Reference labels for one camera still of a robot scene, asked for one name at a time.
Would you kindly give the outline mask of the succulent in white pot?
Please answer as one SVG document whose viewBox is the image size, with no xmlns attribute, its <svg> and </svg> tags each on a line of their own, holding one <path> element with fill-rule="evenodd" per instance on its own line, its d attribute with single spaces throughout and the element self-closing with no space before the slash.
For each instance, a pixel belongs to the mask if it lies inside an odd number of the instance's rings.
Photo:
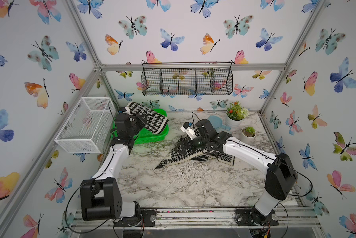
<svg viewBox="0 0 356 238">
<path fill-rule="evenodd" d="M 256 131 L 254 127 L 251 126 L 244 127 L 242 128 L 241 132 L 242 132 L 242 136 L 240 140 L 246 144 L 252 145 L 254 138 L 256 137 Z"/>
</svg>

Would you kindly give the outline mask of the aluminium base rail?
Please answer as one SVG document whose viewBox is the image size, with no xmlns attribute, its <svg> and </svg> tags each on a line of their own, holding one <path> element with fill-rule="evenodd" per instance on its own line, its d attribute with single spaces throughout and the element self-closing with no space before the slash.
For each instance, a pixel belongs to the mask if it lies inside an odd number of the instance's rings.
<svg viewBox="0 0 356 238">
<path fill-rule="evenodd" d="M 115 222 L 109 220 L 89 221 L 82 219 L 81 211 L 75 213 L 72 228 L 87 231 L 95 227 L 140 229 L 210 229 L 210 228 L 320 228 L 321 224 L 314 210 L 309 207 L 279 207 L 274 209 L 272 217 L 264 225 L 254 223 L 248 217 L 250 209 L 246 207 L 221 208 L 144 208 L 141 210 L 143 222 L 127 223 L 124 218 Z"/>
</svg>

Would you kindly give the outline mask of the flower plant in white pot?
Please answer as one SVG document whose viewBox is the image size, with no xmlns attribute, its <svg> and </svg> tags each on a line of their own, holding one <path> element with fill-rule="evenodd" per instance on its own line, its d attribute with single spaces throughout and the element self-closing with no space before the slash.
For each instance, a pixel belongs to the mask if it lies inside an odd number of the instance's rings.
<svg viewBox="0 0 356 238">
<path fill-rule="evenodd" d="M 226 115 L 226 125 L 235 128 L 241 124 L 242 120 L 249 116 L 249 110 L 242 106 L 239 101 L 236 101 L 227 106 Z"/>
</svg>

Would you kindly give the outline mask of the green plastic basket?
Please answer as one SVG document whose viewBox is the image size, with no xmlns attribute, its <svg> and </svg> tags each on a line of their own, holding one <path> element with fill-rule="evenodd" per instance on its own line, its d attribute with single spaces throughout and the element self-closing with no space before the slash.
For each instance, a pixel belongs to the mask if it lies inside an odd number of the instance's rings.
<svg viewBox="0 0 356 238">
<path fill-rule="evenodd" d="M 117 144 L 131 147 L 141 139 L 142 143 L 155 142 L 151 137 L 160 137 L 168 125 L 166 115 L 138 103 L 130 103 L 120 108 L 114 118 L 110 145 Z"/>
</svg>

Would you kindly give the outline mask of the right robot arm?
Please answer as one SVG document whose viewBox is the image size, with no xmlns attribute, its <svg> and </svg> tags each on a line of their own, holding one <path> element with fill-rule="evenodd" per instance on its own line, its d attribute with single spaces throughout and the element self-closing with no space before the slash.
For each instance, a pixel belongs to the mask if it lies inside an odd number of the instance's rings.
<svg viewBox="0 0 356 238">
<path fill-rule="evenodd" d="M 208 119 L 199 120 L 196 124 L 185 122 L 180 129 L 186 136 L 175 146 L 175 152 L 182 155 L 196 150 L 209 154 L 224 153 L 250 164 L 266 176 L 265 190 L 249 214 L 253 223 L 266 223 L 272 217 L 274 208 L 290 195 L 298 174 L 285 153 L 268 153 L 238 140 L 230 133 L 217 132 Z"/>
</svg>

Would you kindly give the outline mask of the light blue plastic scoop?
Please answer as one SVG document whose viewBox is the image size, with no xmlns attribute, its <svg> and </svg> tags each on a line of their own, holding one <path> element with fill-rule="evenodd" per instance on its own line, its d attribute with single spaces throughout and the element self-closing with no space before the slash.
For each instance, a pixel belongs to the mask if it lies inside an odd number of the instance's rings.
<svg viewBox="0 0 356 238">
<path fill-rule="evenodd" d="M 212 124 L 213 128 L 216 130 L 223 129 L 226 131 L 230 131 L 230 127 L 223 124 L 223 121 L 220 117 L 211 115 L 208 118 L 208 121 Z"/>
</svg>

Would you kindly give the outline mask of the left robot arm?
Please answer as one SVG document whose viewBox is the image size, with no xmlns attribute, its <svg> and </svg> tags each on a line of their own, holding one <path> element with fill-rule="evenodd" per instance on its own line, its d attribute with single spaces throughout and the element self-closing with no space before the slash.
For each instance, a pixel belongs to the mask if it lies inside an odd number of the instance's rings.
<svg viewBox="0 0 356 238">
<path fill-rule="evenodd" d="M 110 149 L 98 172 L 80 187 L 82 218 L 84 221 L 141 219 L 137 202 L 124 201 L 117 179 L 124 161 L 130 155 L 136 136 L 147 123 L 146 115 L 117 114 Z"/>
</svg>

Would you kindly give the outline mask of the black white knitted scarf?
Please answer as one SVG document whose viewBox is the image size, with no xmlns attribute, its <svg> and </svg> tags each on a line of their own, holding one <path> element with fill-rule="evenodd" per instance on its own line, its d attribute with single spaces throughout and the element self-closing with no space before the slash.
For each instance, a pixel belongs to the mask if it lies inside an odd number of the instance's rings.
<svg viewBox="0 0 356 238">
<path fill-rule="evenodd" d="M 168 118 L 150 108 L 138 104 L 136 102 L 129 103 L 126 107 L 126 112 L 131 115 L 141 115 L 147 117 L 147 122 L 144 129 L 148 130 L 152 134 L 151 139 L 147 139 L 145 136 L 140 136 L 139 139 L 136 140 L 137 143 L 149 143 L 150 141 L 158 141 L 156 139 L 157 136 L 160 136 L 164 133 L 164 130 L 167 129 L 168 126 Z M 186 162 L 188 160 L 196 160 L 206 162 L 210 157 L 215 157 L 218 161 L 231 165 L 234 165 L 235 157 L 231 155 L 227 155 L 223 152 L 212 152 L 210 154 L 205 154 L 201 149 L 190 150 L 186 149 L 185 154 L 180 152 L 176 152 L 174 149 L 168 154 L 167 158 L 163 159 L 157 166 L 156 169 L 161 169 L 165 166 L 171 166 L 179 163 Z"/>
</svg>

